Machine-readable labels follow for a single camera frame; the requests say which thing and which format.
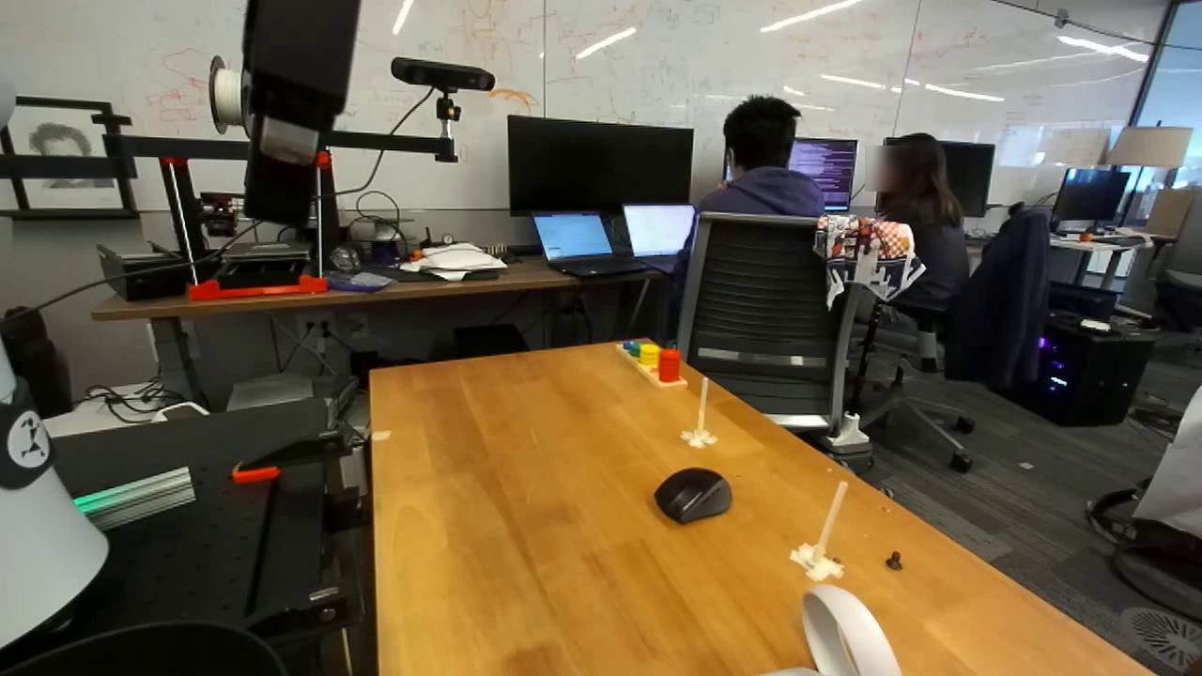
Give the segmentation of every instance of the white desk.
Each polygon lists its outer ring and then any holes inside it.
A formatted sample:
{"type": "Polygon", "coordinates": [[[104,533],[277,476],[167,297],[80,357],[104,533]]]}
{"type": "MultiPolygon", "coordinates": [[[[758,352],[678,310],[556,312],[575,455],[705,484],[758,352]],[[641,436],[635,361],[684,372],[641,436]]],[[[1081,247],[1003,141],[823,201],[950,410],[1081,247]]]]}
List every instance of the white desk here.
{"type": "Polygon", "coordinates": [[[1113,288],[1125,256],[1128,256],[1128,252],[1153,247],[1153,242],[1141,236],[1141,233],[1138,233],[1138,242],[1133,242],[1133,233],[1130,233],[1130,242],[1053,236],[1053,247],[1086,256],[1081,268],[1079,268],[1079,280],[1073,280],[1079,287],[1081,287],[1081,280],[1086,280],[1086,270],[1089,270],[1089,260],[1093,260],[1093,256],[1109,256],[1106,273],[1099,273],[1099,288],[1113,288]]]}

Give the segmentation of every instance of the desk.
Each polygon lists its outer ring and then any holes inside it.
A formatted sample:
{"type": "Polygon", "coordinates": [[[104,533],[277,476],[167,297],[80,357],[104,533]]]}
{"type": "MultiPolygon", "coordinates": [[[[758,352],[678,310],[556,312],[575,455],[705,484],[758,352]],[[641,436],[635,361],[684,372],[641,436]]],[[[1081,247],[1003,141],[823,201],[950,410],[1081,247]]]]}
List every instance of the desk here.
{"type": "Polygon", "coordinates": [[[710,397],[714,451],[681,445],[693,425],[696,387],[654,387],[614,346],[371,372],[380,674],[813,664],[790,550],[838,481],[829,556],[907,674],[1146,674],[733,395],[710,397]],[[733,511],[661,520],[651,496],[684,467],[723,471],[733,511]]]}
{"type": "Polygon", "coordinates": [[[366,306],[415,306],[441,297],[501,297],[501,295],[552,295],[575,288],[584,283],[544,268],[541,260],[520,260],[485,283],[395,283],[385,295],[312,295],[312,297],[252,297],[252,302],[120,302],[108,297],[92,317],[102,325],[113,321],[214,321],[214,317],[256,317],[256,312],[326,312],[326,310],[366,310],[366,306]]]}
{"type": "Polygon", "coordinates": [[[339,310],[380,310],[380,306],[417,306],[417,302],[455,302],[455,297],[462,302],[462,297],[520,297],[520,295],[579,295],[592,287],[629,287],[629,283],[641,283],[641,295],[635,302],[635,321],[637,321],[654,273],[579,283],[571,273],[544,268],[544,260],[513,260],[506,270],[482,283],[417,280],[417,283],[395,283],[380,295],[312,295],[312,297],[252,297],[252,302],[108,297],[92,317],[98,325],[149,321],[149,336],[157,346],[157,372],[167,387],[182,391],[185,397],[199,397],[199,377],[189,351],[185,321],[264,317],[264,312],[339,312],[339,310]]]}
{"type": "Polygon", "coordinates": [[[1081,268],[1079,268],[1073,287],[1081,287],[1081,280],[1086,280],[1086,270],[1089,270],[1089,260],[1093,260],[1096,252],[1109,256],[1106,273],[1099,273],[1099,288],[1113,288],[1125,256],[1128,256],[1128,252],[1138,252],[1138,247],[1153,247],[1153,243],[1150,243],[1150,242],[1053,236],[1053,247],[1059,247],[1059,252],[1081,252],[1081,256],[1086,256],[1081,268]]]}

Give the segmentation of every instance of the dark hair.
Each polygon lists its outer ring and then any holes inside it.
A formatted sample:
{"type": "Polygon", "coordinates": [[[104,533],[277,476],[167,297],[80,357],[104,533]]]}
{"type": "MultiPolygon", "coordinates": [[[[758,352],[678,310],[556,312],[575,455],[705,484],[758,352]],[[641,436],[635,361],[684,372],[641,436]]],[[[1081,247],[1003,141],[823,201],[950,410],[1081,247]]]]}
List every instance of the dark hair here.
{"type": "Polygon", "coordinates": [[[932,216],[938,226],[962,226],[962,205],[948,187],[948,160],[935,137],[889,137],[882,146],[894,163],[894,193],[880,197],[887,218],[932,216]]]}
{"type": "Polygon", "coordinates": [[[790,165],[798,111],[783,99],[748,99],[726,118],[726,146],[739,171],[790,165]]]}

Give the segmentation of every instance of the office chair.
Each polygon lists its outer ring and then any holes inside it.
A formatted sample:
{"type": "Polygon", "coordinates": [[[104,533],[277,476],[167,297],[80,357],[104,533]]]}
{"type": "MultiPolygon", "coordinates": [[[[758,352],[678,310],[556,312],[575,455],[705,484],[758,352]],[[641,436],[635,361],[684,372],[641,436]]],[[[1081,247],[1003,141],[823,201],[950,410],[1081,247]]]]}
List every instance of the office chair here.
{"type": "MultiPolygon", "coordinates": [[[[1036,379],[1036,344],[1048,310],[1048,236],[1053,218],[1044,210],[1011,208],[1003,228],[983,243],[982,268],[950,306],[897,302],[907,317],[938,329],[948,346],[943,377],[982,379],[991,391],[1018,391],[1036,379]]],[[[864,430],[889,415],[915,419],[950,451],[948,467],[957,472],[972,471],[965,445],[954,432],[972,432],[968,419],[935,415],[915,407],[897,370],[889,395],[864,415],[864,430]]]]}
{"type": "Polygon", "coordinates": [[[1202,205],[1187,210],[1158,283],[1158,317],[1177,330],[1202,329],[1202,205]]]}
{"type": "MultiPolygon", "coordinates": [[[[872,317],[868,317],[868,330],[864,330],[852,410],[864,410],[864,387],[868,387],[868,361],[872,361],[872,351],[874,351],[874,330],[889,312],[903,312],[903,317],[915,321],[920,329],[935,329],[935,330],[943,330],[943,325],[948,325],[948,306],[894,306],[894,310],[887,310],[887,306],[874,302],[872,317]]],[[[887,395],[872,410],[864,410],[859,425],[874,430],[880,422],[887,422],[894,415],[907,415],[920,430],[929,430],[938,441],[938,447],[948,451],[948,467],[950,471],[957,471],[957,472],[972,471],[972,460],[968,460],[965,445],[957,436],[950,436],[950,430],[954,432],[972,432],[972,422],[912,404],[909,387],[907,387],[907,370],[894,370],[894,384],[887,387],[887,395]]]]}
{"type": "Polygon", "coordinates": [[[688,364],[793,432],[845,419],[852,306],[828,310],[815,218],[699,216],[681,312],[688,364]]]}

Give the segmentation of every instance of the computer tower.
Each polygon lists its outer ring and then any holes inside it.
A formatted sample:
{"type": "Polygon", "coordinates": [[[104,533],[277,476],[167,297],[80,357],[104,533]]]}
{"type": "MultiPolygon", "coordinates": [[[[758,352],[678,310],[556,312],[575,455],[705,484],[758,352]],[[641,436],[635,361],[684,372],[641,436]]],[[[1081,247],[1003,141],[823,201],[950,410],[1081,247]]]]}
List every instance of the computer tower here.
{"type": "Polygon", "coordinates": [[[1041,336],[1041,377],[1024,407],[1056,425],[1118,425],[1141,379],[1153,344],[1089,330],[1059,317],[1041,336]]]}

